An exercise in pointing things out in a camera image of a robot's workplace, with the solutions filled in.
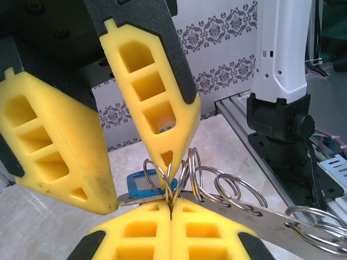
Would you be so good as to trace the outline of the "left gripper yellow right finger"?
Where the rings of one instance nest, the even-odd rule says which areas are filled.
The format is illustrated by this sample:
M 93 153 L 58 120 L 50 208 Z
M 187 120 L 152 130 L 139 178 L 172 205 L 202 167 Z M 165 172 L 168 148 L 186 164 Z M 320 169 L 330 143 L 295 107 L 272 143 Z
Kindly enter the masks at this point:
M 178 198 L 171 220 L 171 259 L 274 259 L 250 228 Z

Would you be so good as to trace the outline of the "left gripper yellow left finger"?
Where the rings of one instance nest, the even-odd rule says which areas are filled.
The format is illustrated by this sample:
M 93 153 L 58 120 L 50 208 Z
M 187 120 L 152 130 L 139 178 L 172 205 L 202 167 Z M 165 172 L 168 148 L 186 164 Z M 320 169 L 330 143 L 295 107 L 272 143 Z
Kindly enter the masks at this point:
M 170 259 L 170 211 L 145 203 L 92 228 L 68 259 Z

